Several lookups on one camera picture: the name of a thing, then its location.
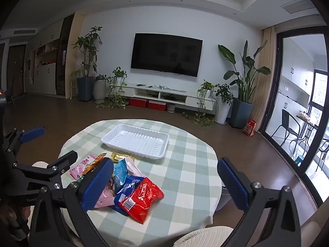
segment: black tv screen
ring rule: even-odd
[[[198,76],[202,40],[166,35],[135,34],[131,68]]]

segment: blue snack bag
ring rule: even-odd
[[[125,160],[121,160],[114,167],[113,178],[115,183],[116,194],[119,192],[121,187],[124,185],[128,175],[127,164]]]
[[[119,206],[119,202],[130,196],[138,187],[138,185],[143,181],[143,179],[144,178],[141,176],[128,176],[123,188],[116,193],[114,198],[114,205],[109,207],[125,216],[128,216],[128,213]]]

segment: metal chair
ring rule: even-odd
[[[329,145],[324,148],[324,145],[329,142],[329,139],[322,139],[322,141],[324,141],[323,144],[322,144],[322,146],[320,146],[319,149],[318,149],[318,151],[316,152],[316,153],[321,152],[320,159],[319,159],[319,163],[320,163],[320,160],[323,161],[322,167],[321,167],[321,171],[322,171],[323,166],[324,166],[324,161],[326,159],[327,152],[329,151]]]
[[[5,95],[5,97],[6,97],[6,103],[8,103],[8,99],[10,98],[10,99],[11,99],[10,102],[12,102],[13,105],[14,105],[14,107],[16,107],[16,106],[15,106],[15,103],[14,103],[14,100],[13,100],[14,78],[15,78],[15,77],[13,76],[13,78],[12,78],[12,85],[11,85],[9,88],[7,88],[7,90],[4,92],[4,95]]]
[[[297,132],[295,132],[294,130],[292,130],[290,127],[289,127],[289,118],[292,118],[297,124],[298,124],[298,133]],[[284,141],[282,142],[282,144],[280,145],[280,146],[282,146],[285,142],[286,142],[286,140],[287,140],[287,138],[288,138],[288,136],[290,135],[290,134],[292,134],[292,135],[294,135],[294,136],[296,136],[297,137],[297,139],[299,138],[299,133],[300,133],[300,124],[298,123],[298,121],[288,112],[288,111],[286,111],[286,110],[284,110],[284,109],[282,109],[282,121],[281,121],[281,124],[279,125],[279,127],[275,130],[275,132],[271,135],[271,137],[273,137],[274,136],[274,134],[276,133],[276,131],[280,128],[280,127],[283,127],[283,128],[285,128],[285,130],[286,130],[286,133],[285,133],[285,139],[284,139]],[[292,154],[294,154],[295,153],[295,150],[296,150],[296,147],[297,147],[297,141],[296,141],[296,144],[295,144],[295,148],[293,149],[293,153]]]

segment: ceiling vent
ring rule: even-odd
[[[280,7],[286,10],[289,14],[315,8],[311,0],[294,0],[292,2],[281,5]]]
[[[15,30],[14,34],[35,34],[35,29],[19,29]]]

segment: wooden floor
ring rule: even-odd
[[[209,144],[218,158],[228,157],[234,166],[246,174],[251,181],[259,181],[263,186],[281,189],[288,185],[297,204],[300,223],[304,223],[314,212],[314,207],[306,191],[285,161],[273,147],[256,133],[247,137],[241,130],[229,125],[215,124],[201,127],[184,118],[179,113],[169,113],[147,108],[127,106],[126,109],[96,108],[93,102],[79,102],[76,99],[63,99],[47,96],[26,95],[6,106],[5,130],[14,127],[29,130],[38,126],[46,128],[46,134],[24,144],[18,161],[33,164],[36,161],[50,163],[58,158],[62,145],[74,134],[87,126],[108,119],[150,119],[179,127]],[[251,242],[255,243],[266,220],[266,211]],[[230,200],[216,212],[212,226],[234,228],[242,211],[236,209]]]

